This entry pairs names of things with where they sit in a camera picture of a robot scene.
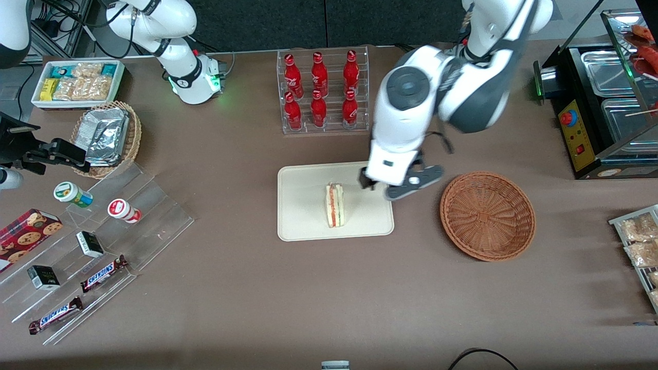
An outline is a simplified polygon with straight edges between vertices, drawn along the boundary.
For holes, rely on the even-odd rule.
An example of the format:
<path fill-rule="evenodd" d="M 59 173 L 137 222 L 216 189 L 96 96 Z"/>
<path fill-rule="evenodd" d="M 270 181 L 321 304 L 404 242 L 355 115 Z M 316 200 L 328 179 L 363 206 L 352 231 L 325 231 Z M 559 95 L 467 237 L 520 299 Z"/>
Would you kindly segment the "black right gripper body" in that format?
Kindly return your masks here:
<path fill-rule="evenodd" d="M 27 170 L 36 175 L 42 174 L 42 165 L 37 162 L 28 162 L 24 159 L 26 154 L 39 149 L 41 142 L 36 140 L 33 131 L 41 127 L 21 120 L 16 120 L 5 113 L 1 113 L 1 164 L 4 167 L 15 167 Z"/>

